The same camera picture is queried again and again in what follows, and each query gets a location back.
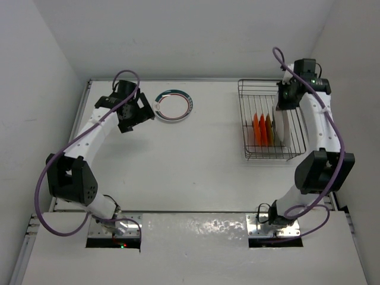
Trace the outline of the white plate red lettering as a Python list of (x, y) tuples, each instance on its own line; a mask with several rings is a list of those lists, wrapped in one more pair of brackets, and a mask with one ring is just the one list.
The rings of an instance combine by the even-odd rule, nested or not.
[(284, 119), (283, 119), (284, 110), (278, 109), (278, 103), (279, 103), (279, 99), (278, 99), (278, 93), (277, 93), (275, 95), (273, 106), (272, 106), (273, 122), (274, 122), (275, 133), (277, 134), (278, 139), (284, 145)]

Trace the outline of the white plate green red rim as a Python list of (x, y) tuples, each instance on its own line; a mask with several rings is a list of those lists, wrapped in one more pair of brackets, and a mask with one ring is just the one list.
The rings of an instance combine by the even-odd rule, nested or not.
[(186, 119), (192, 112), (192, 97), (182, 90), (166, 90), (152, 103), (153, 111), (160, 120), (175, 123)]

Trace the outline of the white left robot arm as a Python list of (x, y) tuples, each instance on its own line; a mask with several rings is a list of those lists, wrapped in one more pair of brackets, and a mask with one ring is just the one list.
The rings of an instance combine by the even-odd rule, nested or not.
[(111, 95), (102, 96), (94, 105), (90, 119), (76, 137), (75, 143), (62, 154), (51, 154), (47, 180), (51, 196), (79, 205), (102, 219), (114, 218), (117, 205), (99, 191), (91, 164), (110, 132), (121, 133), (149, 119), (154, 112), (136, 83), (120, 80)]

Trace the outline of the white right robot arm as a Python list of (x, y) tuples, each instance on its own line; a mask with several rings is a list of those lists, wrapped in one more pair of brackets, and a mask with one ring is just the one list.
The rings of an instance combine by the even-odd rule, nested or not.
[(316, 74), (314, 59), (299, 59), (284, 68), (277, 83), (272, 114), (274, 129), (286, 147), (291, 142), (289, 112), (300, 109), (308, 136), (308, 155), (296, 167), (294, 184), (268, 210), (270, 227), (292, 225), (330, 192), (338, 191), (352, 170), (354, 154), (345, 151), (331, 111), (331, 87)]

